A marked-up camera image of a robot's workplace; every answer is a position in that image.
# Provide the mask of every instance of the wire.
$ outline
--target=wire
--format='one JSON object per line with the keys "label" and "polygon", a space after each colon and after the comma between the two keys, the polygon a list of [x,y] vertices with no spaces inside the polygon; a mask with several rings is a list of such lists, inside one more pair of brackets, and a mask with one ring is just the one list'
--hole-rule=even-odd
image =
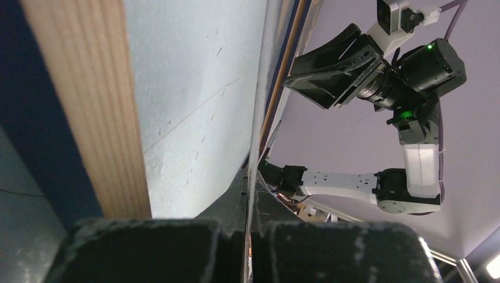
{"label": "wire", "polygon": [[305,198],[303,198],[303,199],[299,200],[298,202],[289,202],[289,201],[285,200],[284,198],[282,198],[280,195],[276,195],[276,196],[278,197],[278,199],[279,199],[282,203],[284,203],[284,204],[286,204],[286,205],[290,205],[290,206],[297,206],[297,205],[299,205],[299,204],[301,204],[301,203],[305,202],[306,200],[308,200],[308,199],[309,199],[310,197],[312,197],[313,195],[306,196]]}
{"label": "wire", "polygon": [[32,197],[35,197],[35,198],[44,198],[45,197],[44,195],[35,195],[35,194],[32,194],[32,193],[18,193],[18,192],[12,192],[10,190],[3,190],[3,189],[0,189],[0,192],[2,192],[2,193],[8,193],[10,195],[16,195],[16,196],[32,196]]}
{"label": "wire", "polygon": [[440,7],[441,13],[444,13],[444,12],[450,10],[451,8],[455,7],[455,6],[458,6],[458,5],[462,4],[462,3],[464,3],[464,1],[465,0],[454,0],[454,1],[450,2],[450,3],[448,3],[448,4],[445,4],[445,5],[441,6]]}
{"label": "wire", "polygon": [[[463,9],[465,9],[465,5],[469,2],[469,0],[454,0],[446,5],[441,6],[441,13],[446,12],[450,10],[451,8],[459,5],[458,9],[456,10],[455,14],[453,15],[452,21],[450,22],[448,29],[446,30],[445,34],[445,40],[449,40],[452,31],[456,25],[456,22],[458,21],[458,18],[463,12]],[[441,202],[444,201],[445,199],[445,184],[443,183],[443,171],[444,171],[444,165],[445,165],[445,160],[443,156],[443,149],[444,149],[444,139],[443,139],[443,115],[441,112],[441,101],[437,103],[437,112],[438,112],[438,123],[439,123],[439,132],[438,132],[438,137],[439,137],[439,153],[438,153],[438,159],[439,159],[439,172],[438,172],[438,183],[439,183],[439,189],[441,192]]]}
{"label": "wire", "polygon": [[463,0],[462,3],[460,4],[460,6],[458,6],[458,9],[456,10],[455,14],[453,15],[453,19],[450,22],[450,25],[448,26],[448,29],[446,30],[446,34],[445,34],[445,39],[446,40],[450,39],[450,36],[452,34],[452,31],[453,31],[453,28],[455,27],[456,22],[458,21],[458,18],[462,14],[463,9],[465,9],[465,5],[467,5],[467,2],[469,2],[469,0]]}

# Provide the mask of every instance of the metal frame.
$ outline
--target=metal frame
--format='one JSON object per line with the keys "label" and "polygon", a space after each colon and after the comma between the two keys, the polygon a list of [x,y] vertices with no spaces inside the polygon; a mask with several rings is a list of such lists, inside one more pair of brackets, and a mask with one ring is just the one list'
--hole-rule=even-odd
{"label": "metal frame", "polygon": [[[359,218],[355,218],[353,216],[350,216],[346,213],[340,212],[339,210],[333,209],[329,207],[328,205],[321,203],[319,200],[314,200],[314,198],[309,198],[306,201],[307,204],[323,210],[325,212],[328,212],[332,214],[333,216],[336,216],[338,218],[342,218],[346,221],[349,222],[365,222]],[[471,266],[469,265],[469,262],[467,259],[462,258],[462,259],[457,259],[453,256],[447,255],[444,252],[438,251],[437,249],[429,247],[430,254],[433,258],[439,259],[440,261],[443,261],[447,264],[453,265],[456,267],[458,270],[458,273],[460,274],[460,277],[465,283],[478,283],[478,280],[476,279],[476,276],[472,272]]]}

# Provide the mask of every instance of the purple cable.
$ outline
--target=purple cable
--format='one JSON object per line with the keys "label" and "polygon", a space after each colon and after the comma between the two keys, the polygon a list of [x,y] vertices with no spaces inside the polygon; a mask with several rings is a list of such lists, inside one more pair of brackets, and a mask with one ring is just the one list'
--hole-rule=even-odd
{"label": "purple cable", "polygon": [[445,4],[445,5],[440,7],[441,13],[444,13],[444,12],[450,10],[451,8],[458,6],[458,5],[462,4],[463,2],[464,2],[464,0],[454,0],[448,4]]}
{"label": "purple cable", "polygon": [[[458,21],[458,18],[460,17],[460,14],[462,13],[463,9],[465,8],[465,5],[467,4],[469,0],[454,0],[446,5],[441,6],[441,13],[446,12],[450,10],[451,8],[460,5],[458,9],[456,10],[452,21],[450,22],[450,25],[448,26],[448,29],[446,30],[445,34],[445,39],[449,40],[453,28],[456,25],[456,22]],[[439,153],[438,153],[438,158],[439,158],[439,173],[438,173],[438,181],[439,181],[439,187],[441,190],[441,202],[445,199],[445,184],[443,183],[443,167],[445,164],[444,157],[443,157],[443,115],[441,113],[441,101],[437,103],[437,120],[439,123]]]}
{"label": "purple cable", "polygon": [[450,22],[450,25],[448,26],[448,29],[446,30],[445,34],[445,39],[449,40],[450,35],[452,34],[453,28],[455,27],[456,22],[458,21],[458,18],[460,17],[460,14],[462,13],[463,9],[465,9],[465,5],[469,2],[469,0],[463,0],[460,6],[458,6],[458,9],[456,10],[452,21]]}

